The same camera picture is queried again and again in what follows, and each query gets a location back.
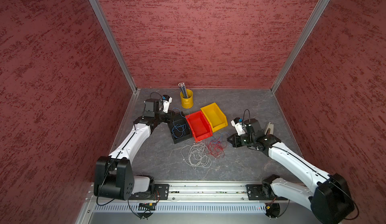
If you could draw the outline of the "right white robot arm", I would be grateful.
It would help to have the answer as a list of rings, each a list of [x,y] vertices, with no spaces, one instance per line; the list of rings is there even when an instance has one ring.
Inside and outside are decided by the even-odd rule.
[[[272,134],[266,134],[257,119],[231,121],[236,133],[227,141],[234,148],[247,147],[262,152],[277,161],[295,175],[302,185],[288,182],[272,174],[262,180],[256,190],[247,189],[251,194],[261,194],[265,199],[275,201],[285,198],[309,209],[323,224],[339,224],[347,219],[358,206],[351,197],[347,181],[339,174],[331,175],[297,155],[285,143]]]

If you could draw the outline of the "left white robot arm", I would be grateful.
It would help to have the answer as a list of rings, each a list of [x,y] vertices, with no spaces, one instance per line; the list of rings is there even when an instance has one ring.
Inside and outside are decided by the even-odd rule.
[[[134,120],[123,142],[108,156],[99,157],[94,172],[93,193],[96,197],[128,200],[137,194],[142,198],[154,198],[153,177],[135,176],[131,164],[154,129],[161,123],[170,123],[174,114],[169,110],[171,102],[168,95],[145,100],[142,116]]]

